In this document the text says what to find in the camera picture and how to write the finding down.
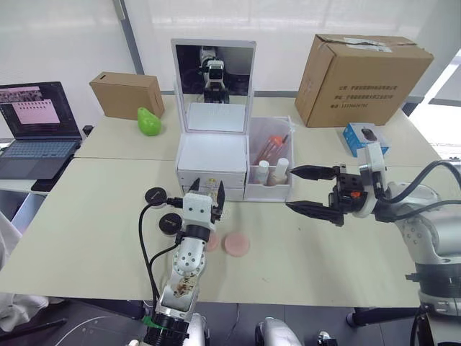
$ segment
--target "orange component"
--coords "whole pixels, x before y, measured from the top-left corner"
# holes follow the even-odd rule
[[[360,191],[352,191],[351,192],[351,197],[352,198],[359,198],[360,196],[362,196],[362,193]]]

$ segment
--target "cardboard box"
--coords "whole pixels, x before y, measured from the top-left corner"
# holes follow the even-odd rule
[[[344,129],[343,136],[354,157],[357,157],[357,149],[374,142],[380,142],[383,155],[389,149],[388,141],[381,130],[372,123],[350,123]]]
[[[139,107],[157,117],[165,111],[155,76],[102,72],[89,85],[107,117],[137,120]]]
[[[311,128],[384,125],[433,59],[404,37],[316,35],[297,111]]]

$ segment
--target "white drawer organizer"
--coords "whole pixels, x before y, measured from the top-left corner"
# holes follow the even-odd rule
[[[171,44],[176,66],[176,102],[182,128],[176,155],[176,174],[183,192],[186,193],[192,183],[200,178],[200,190],[211,194],[215,194],[220,181],[223,181],[226,200],[285,201],[291,191],[290,175],[286,185],[269,187],[251,184],[256,168],[254,160],[270,136],[284,138],[287,135],[281,157],[289,160],[289,168],[293,167],[294,159],[293,127],[288,117],[250,118],[256,43],[184,39],[172,40]],[[226,73],[238,74],[241,78],[234,84],[228,81],[226,85],[230,94],[229,103],[203,102],[205,84],[200,89],[197,82],[203,79],[198,72],[198,66],[203,66],[202,48],[208,53],[214,50],[216,58],[224,62]]]

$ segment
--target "white storage box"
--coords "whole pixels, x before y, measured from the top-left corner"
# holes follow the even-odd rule
[[[288,118],[250,121],[256,43],[172,40],[171,44],[182,127],[176,173],[183,192],[200,178],[200,190],[212,195],[222,181],[226,200],[284,201],[290,193],[291,177],[286,185],[274,187],[251,183],[253,161],[269,136],[288,135],[281,154],[289,159],[290,167],[293,160]],[[208,61],[219,61],[216,65],[223,66],[222,74],[207,69]]]

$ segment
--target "blue box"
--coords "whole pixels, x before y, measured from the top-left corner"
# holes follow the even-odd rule
[[[380,142],[383,155],[389,149],[389,144],[381,130],[372,123],[349,123],[344,129],[343,136],[354,157],[357,157],[357,149],[373,142]]]

